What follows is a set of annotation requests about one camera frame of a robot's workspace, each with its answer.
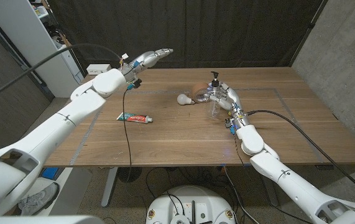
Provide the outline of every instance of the robotic arm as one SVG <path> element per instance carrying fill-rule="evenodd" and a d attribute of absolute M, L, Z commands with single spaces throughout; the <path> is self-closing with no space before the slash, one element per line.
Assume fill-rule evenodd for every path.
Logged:
<path fill-rule="evenodd" d="M 263 176 L 273 180 L 317 224 L 355 223 L 355 203 L 331 197 L 300 177 L 280 162 L 278 154 L 268 146 L 255 127 L 249 123 L 237 93 L 225 83 L 219 83 L 218 73 L 208 88 L 207 97 L 231 112 L 226 127 L 242 141 L 241 149 Z"/>
<path fill-rule="evenodd" d="M 20 141 L 0 149 L 0 215 L 25 195 L 45 161 L 76 126 L 99 111 L 106 99 L 126 83 L 132 83 L 129 88 L 137 88 L 141 81 L 136 75 L 172 52 L 173 49 L 146 52 L 130 64 L 98 75 L 79 86 L 66 107 Z"/>

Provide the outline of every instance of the black cable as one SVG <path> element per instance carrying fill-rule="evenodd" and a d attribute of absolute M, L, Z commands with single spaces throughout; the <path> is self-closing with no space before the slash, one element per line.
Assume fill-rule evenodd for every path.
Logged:
<path fill-rule="evenodd" d="M 105 217 L 105 218 L 103 218 L 103 221 L 106 220 L 107 218 L 111 219 L 112 221 L 114 221 L 115 224 L 117 224 L 117 223 L 115 222 L 115 219 L 113 219 L 112 217 Z"/>
<path fill-rule="evenodd" d="M 239 157 L 239 160 L 240 160 L 241 163 L 242 163 L 242 167 L 243 167 L 244 171 L 246 172 L 247 176 L 249 177 L 249 179 L 251 180 L 251 182 L 253 182 L 251 176 L 249 175 L 249 173 L 248 173 L 247 170 L 245 169 L 245 164 L 244 164 L 244 162 L 242 161 L 241 156 L 240 156 L 239 153 L 238 153 L 238 146 L 237 146 L 236 134 L 234 134 L 234 142 L 235 142 L 235 148 L 236 148 L 236 151 L 237 151 L 237 155 L 238 155 L 238 157 Z M 258 190 L 257 188 L 255 188 L 255 190 L 256 190 L 256 192 L 257 192 L 269 205 L 271 205 L 272 207 L 274 207 L 274 208 L 277 209 L 278 211 L 280 211 L 280 212 L 282 212 L 282 213 L 284 213 L 284 214 L 286 214 L 286 215 L 288 215 L 288 216 L 290 216 L 290 217 L 292 217 L 292 218 L 296 218 L 297 220 L 300 220 L 300 221 L 302 221 L 302 222 L 310 223 L 310 224 L 311 224 L 311 222 L 308 222 L 308 221 L 306 221 L 306 220 L 304 220 L 304 219 L 301 219 L 301 218 L 299 218 L 299 217 L 296 217 L 296 216 L 294 216 L 294 215 L 291 215 L 291 214 L 289 214 L 289 213 L 287 213 L 287 212 L 285 212 L 285 211 L 279 209 L 278 207 L 276 207 L 275 205 L 273 205 L 270 201 L 268 201 L 265 197 L 263 197 L 263 195 L 259 192 L 259 190 Z"/>
<path fill-rule="evenodd" d="M 245 224 L 245 213 L 242 215 L 239 223 Z"/>
<path fill-rule="evenodd" d="M 127 131 L 126 131 L 126 121 L 125 121 L 125 95 L 126 92 L 128 91 L 128 89 L 125 90 L 125 92 L 123 93 L 123 98 L 122 98 L 122 113 L 123 113 L 123 126 L 125 129 L 125 135 L 126 135 L 126 141 L 127 141 L 127 148 L 129 149 L 129 173 L 127 175 L 127 179 L 125 182 L 125 191 L 126 193 L 130 196 L 130 197 L 140 197 L 142 199 L 142 203 L 144 204 L 145 207 L 145 215 L 147 216 L 147 205 L 145 204 L 145 200 L 143 196 L 133 196 L 129 193 L 129 191 L 127 190 L 127 181 L 129 181 L 130 179 L 130 174 L 132 172 L 132 154 L 131 154 L 131 150 L 130 150 L 130 144 L 129 144 L 129 138 L 127 136 Z"/>
<path fill-rule="evenodd" d="M 178 197 L 176 197 L 175 195 L 172 195 L 172 194 L 170 194 L 170 193 L 168 193 L 168 195 L 169 195 L 169 197 L 170 197 L 170 196 L 172 196 L 172 197 L 177 198 L 177 200 L 180 202 L 180 205 L 182 205 L 183 215 L 185 215 L 185 212 L 184 212 L 184 207 L 183 207 L 182 201 L 181 201 Z"/>
<path fill-rule="evenodd" d="M 269 111 L 269 110 L 255 110 L 255 111 L 250 111 L 247 113 L 247 115 L 252 115 L 255 113 L 270 113 L 270 114 L 274 114 L 277 115 L 278 117 L 288 121 L 293 127 L 295 127 L 315 148 L 317 148 L 319 150 L 320 153 L 322 153 L 322 155 L 324 155 L 336 168 L 338 168 L 338 170 L 340 170 L 340 172 L 342 172 L 349 180 L 351 180 L 351 182 L 353 182 L 355 184 L 355 179 L 352 178 L 348 173 L 346 173 L 346 171 L 344 171 L 339 165 L 337 165 L 337 163 L 330 158 L 329 155 L 327 155 L 326 152 L 324 152 L 315 142 L 313 142 L 313 140 L 310 139 L 310 137 L 308 137 L 306 135 L 306 133 L 304 133 L 304 131 L 302 129 L 300 129 L 295 123 L 293 123 L 290 119 L 286 118 L 285 116 L 278 114 L 274 111 Z"/>
<path fill-rule="evenodd" d="M 167 191 L 166 191 L 166 193 L 167 193 L 167 194 L 161 194 L 161 195 L 168 195 L 169 197 L 170 197 L 170 196 L 175 197 L 175 198 L 178 200 L 178 202 L 180 202 L 180 205 L 181 205 L 182 208 L 183 208 L 183 215 L 185 215 L 184 207 L 183 207 L 182 201 L 181 201 L 178 197 L 176 197 L 176 195 L 172 195 L 172 194 L 168 193 Z"/>
<path fill-rule="evenodd" d="M 176 207 L 175 202 L 172 200 L 172 197 L 170 196 L 169 192 L 168 192 L 168 191 L 166 191 L 166 193 L 167 193 L 167 195 L 169 196 L 170 200 L 172 201 L 173 205 L 174 205 L 174 206 L 175 206 L 175 208 L 176 208 L 176 215 L 178 215 L 178 210 L 177 210 L 177 207 Z"/>
<path fill-rule="evenodd" d="M 96 47 L 99 49 L 104 49 L 107 50 L 108 52 L 111 52 L 112 54 L 114 54 L 118 60 L 120 59 L 120 56 L 115 53 L 113 50 L 98 45 L 98 44 L 75 44 L 69 47 L 66 47 L 64 49 L 58 50 L 54 53 L 52 53 L 51 55 L 49 55 L 48 57 L 46 57 L 45 59 L 41 60 L 39 63 L 37 63 L 36 65 L 30 67 L 28 70 L 22 72 L 18 77 L 15 77 L 14 79 L 12 79 L 11 81 L 9 81 L 7 84 L 5 84 L 4 86 L 0 87 L 0 92 L 2 92 L 3 90 L 5 90 L 6 88 L 9 88 L 11 85 L 13 85 L 15 82 L 17 82 L 18 80 L 20 80 L 22 77 L 30 74 L 31 72 L 33 72 L 36 68 L 39 68 L 41 65 L 43 65 L 44 63 L 46 63 L 47 61 L 49 61 L 50 59 L 54 58 L 55 56 L 61 54 L 64 51 L 70 50 L 70 49 L 74 49 L 74 48 L 78 48 L 78 47 Z"/>

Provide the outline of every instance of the cable connector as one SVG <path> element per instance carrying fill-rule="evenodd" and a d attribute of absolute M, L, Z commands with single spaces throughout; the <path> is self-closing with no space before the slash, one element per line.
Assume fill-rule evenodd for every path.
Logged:
<path fill-rule="evenodd" d="M 123 60 L 125 60 L 125 59 L 127 59 L 129 56 L 127 55 L 127 53 L 124 53 L 123 55 L 122 55 L 122 59 Z"/>
<path fill-rule="evenodd" d="M 133 85 L 133 83 L 131 83 L 128 87 L 127 87 L 127 90 L 131 90 L 131 89 L 133 89 L 134 88 L 134 85 Z"/>

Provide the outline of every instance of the wooden table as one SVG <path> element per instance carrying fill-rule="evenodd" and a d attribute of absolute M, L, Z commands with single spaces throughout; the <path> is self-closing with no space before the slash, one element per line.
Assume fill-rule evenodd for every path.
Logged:
<path fill-rule="evenodd" d="M 210 71 L 234 88 L 244 111 L 272 110 L 292 119 L 337 163 L 355 164 L 355 138 L 292 68 L 149 69 L 139 74 L 141 87 L 125 98 L 127 113 L 145 114 L 153 123 L 127 122 L 133 166 L 239 166 L 234 137 L 224 127 L 227 112 L 206 117 L 207 104 L 180 106 L 177 96 L 198 82 L 210 82 Z M 128 166 L 122 121 L 121 90 L 104 108 L 82 122 L 51 155 L 46 166 Z M 290 124 L 272 114 L 249 117 L 264 141 L 286 164 L 328 161 Z M 244 163 L 249 156 L 240 151 Z"/>

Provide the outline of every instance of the wire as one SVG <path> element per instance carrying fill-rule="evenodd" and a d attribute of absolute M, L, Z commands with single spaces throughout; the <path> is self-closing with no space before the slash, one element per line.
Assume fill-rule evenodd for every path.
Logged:
<path fill-rule="evenodd" d="M 235 194 L 237 195 L 237 199 L 238 199 L 239 205 L 241 206 L 242 211 L 244 211 L 244 213 L 246 213 L 246 215 L 249 216 L 249 218 L 251 218 L 251 220 L 253 220 L 256 224 L 259 224 L 259 222 L 256 221 L 256 220 L 245 210 L 245 208 L 242 206 L 241 201 L 239 200 L 239 196 L 238 196 L 237 190 L 235 189 L 235 186 L 234 186 L 233 182 L 232 182 L 231 179 L 229 178 L 229 175 L 228 175 L 228 173 L 227 173 L 227 168 L 226 168 L 226 167 L 224 167 L 224 171 L 226 172 L 226 176 L 227 176 L 228 180 L 230 181 L 231 185 L 233 186 L 234 192 L 235 192 Z"/>
<path fill-rule="evenodd" d="M 238 219 L 237 219 L 237 214 L 234 212 L 234 210 L 233 210 L 233 213 L 234 213 L 235 223 L 239 224 Z"/>
<path fill-rule="evenodd" d="M 177 207 L 176 207 L 175 202 L 172 200 L 172 197 L 170 196 L 169 192 L 168 192 L 168 191 L 166 191 L 166 193 L 167 193 L 167 195 L 169 196 L 170 200 L 172 201 L 173 205 L 174 205 L 174 206 L 175 206 L 175 208 L 176 208 L 176 215 L 178 215 L 178 210 L 177 210 Z"/>
<path fill-rule="evenodd" d="M 131 154 L 131 150 L 130 150 L 130 144 L 129 144 L 129 138 L 127 136 L 127 131 L 126 131 L 126 121 L 125 121 L 125 95 L 126 92 L 128 91 L 128 89 L 125 90 L 125 92 L 123 93 L 123 98 L 122 98 L 122 112 L 123 112 L 123 126 L 125 129 L 125 135 L 126 135 L 126 141 L 127 141 L 127 148 L 129 148 L 129 173 L 127 175 L 127 179 L 125 182 L 125 191 L 126 193 L 130 196 L 130 197 L 140 197 L 142 199 L 142 203 L 144 204 L 145 207 L 145 215 L 147 216 L 147 205 L 145 204 L 145 200 L 143 196 L 133 196 L 129 193 L 129 191 L 127 190 L 127 181 L 129 181 L 130 179 L 130 174 L 132 172 L 132 154 Z"/>
<path fill-rule="evenodd" d="M 236 141 L 236 134 L 234 135 L 234 142 L 235 142 L 235 148 L 236 148 L 236 151 L 237 151 L 237 155 L 238 155 L 238 157 L 239 157 L 239 160 L 240 160 L 241 163 L 242 163 L 242 167 L 243 167 L 243 169 L 244 169 L 246 175 L 249 177 L 249 180 L 251 180 L 251 182 L 253 182 L 251 176 L 249 175 L 249 173 L 248 173 L 247 170 L 245 169 L 245 165 L 244 165 L 244 162 L 243 162 L 242 159 L 241 159 L 241 156 L 240 156 L 239 153 L 238 153 L 238 147 L 237 147 L 237 141 Z M 272 207 L 274 207 L 274 208 L 277 209 L 278 211 L 280 211 L 280 212 L 282 212 L 282 213 L 284 213 L 284 214 L 286 214 L 286 215 L 288 215 L 288 216 L 290 216 L 290 217 L 292 217 L 292 218 L 296 218 L 297 220 L 300 220 L 300 221 L 302 221 L 302 222 L 311 223 L 311 222 L 308 222 L 308 221 L 306 221 L 306 220 L 304 220 L 304 219 L 301 219 L 301 218 L 299 218 L 299 217 L 296 217 L 295 215 L 291 215 L 291 214 L 289 214 L 289 213 L 287 213 L 287 212 L 281 210 L 279 207 L 276 207 L 276 206 L 273 205 L 270 201 L 268 201 L 265 197 L 263 197 L 263 195 L 259 192 L 259 190 L 258 190 L 257 188 L 255 188 L 255 190 L 256 190 L 256 192 L 257 192 L 269 205 L 271 205 Z"/>
<path fill-rule="evenodd" d="M 322 155 L 324 155 L 336 168 L 338 168 L 338 170 L 340 170 L 340 172 L 342 172 L 349 180 L 351 180 L 351 182 L 353 182 L 355 184 L 355 179 L 352 178 L 348 173 L 346 173 L 346 171 L 344 171 L 339 165 L 337 165 L 337 163 L 330 158 L 329 155 L 327 155 L 326 152 L 324 152 L 317 144 L 315 144 L 315 142 L 313 140 L 310 139 L 310 137 L 308 137 L 306 135 L 306 133 L 299 128 L 299 126 L 297 126 L 295 123 L 293 123 L 290 119 L 286 118 L 285 116 L 278 114 L 274 111 L 269 111 L 269 110 L 255 110 L 255 111 L 250 111 L 247 113 L 247 115 L 252 115 L 255 113 L 270 113 L 270 114 L 274 114 L 277 115 L 278 117 L 288 121 L 293 127 L 295 127 L 315 148 L 317 148 L 319 150 L 320 153 L 322 153 Z"/>
<path fill-rule="evenodd" d="M 115 222 L 115 219 L 113 219 L 112 217 L 105 217 L 105 218 L 103 218 L 103 221 L 106 220 L 107 218 L 111 219 L 112 221 L 114 221 L 115 224 L 117 224 L 117 223 Z"/>
<path fill-rule="evenodd" d="M 239 220 L 239 224 L 241 223 L 245 224 L 245 213 L 242 215 L 241 219 Z"/>
<path fill-rule="evenodd" d="M 172 196 L 172 197 L 175 197 L 175 198 L 177 198 L 177 200 L 180 202 L 180 205 L 182 206 L 182 209 L 183 209 L 183 215 L 185 215 L 185 212 L 184 212 L 184 207 L 183 207 L 183 204 L 182 204 L 182 201 L 178 198 L 178 197 L 176 197 L 176 196 L 174 196 L 174 195 L 172 195 L 172 194 L 169 194 L 170 196 Z"/>
<path fill-rule="evenodd" d="M 228 211 L 228 210 L 223 210 L 222 212 L 220 212 L 220 214 L 217 215 L 217 217 L 216 217 L 216 219 L 214 220 L 213 223 L 216 223 L 216 221 L 217 221 L 217 219 L 219 218 L 219 216 L 220 216 L 221 214 L 223 214 L 223 212 L 227 212 L 227 211 Z"/>
<path fill-rule="evenodd" d="M 104 49 L 107 50 L 108 52 L 111 52 L 112 54 L 114 54 L 118 60 L 120 59 L 120 56 L 115 53 L 113 50 L 98 45 L 98 44 L 75 44 L 69 47 L 66 47 L 64 49 L 58 50 L 54 53 L 52 53 L 51 55 L 49 55 L 48 57 L 46 57 L 45 59 L 41 60 L 39 63 L 37 63 L 36 65 L 30 67 L 28 70 L 22 72 L 19 76 L 15 77 L 14 79 L 12 79 L 11 81 L 9 81 L 7 84 L 5 84 L 4 86 L 0 87 L 0 92 L 2 92 L 3 90 L 5 90 L 6 88 L 9 88 L 11 85 L 13 85 L 16 81 L 20 80 L 22 77 L 30 74 L 31 72 L 33 72 L 36 68 L 39 68 L 41 65 L 43 65 L 44 63 L 46 63 L 47 61 L 49 61 L 50 59 L 54 58 L 55 56 L 61 54 L 64 51 L 70 50 L 70 49 L 75 49 L 75 48 L 79 48 L 79 47 L 96 47 L 99 49 Z"/>
<path fill-rule="evenodd" d="M 163 168 L 163 167 L 155 167 L 153 169 L 151 169 L 150 171 L 148 171 L 146 177 L 145 177 L 145 184 L 147 185 L 147 188 L 148 188 L 148 191 L 151 193 L 151 195 L 153 196 L 153 198 L 156 198 L 156 196 L 154 195 L 154 193 L 152 193 L 151 189 L 150 189 L 150 186 L 148 184 L 148 176 L 149 174 L 153 171 L 153 170 L 156 170 L 156 169 L 160 169 L 160 168 Z"/>

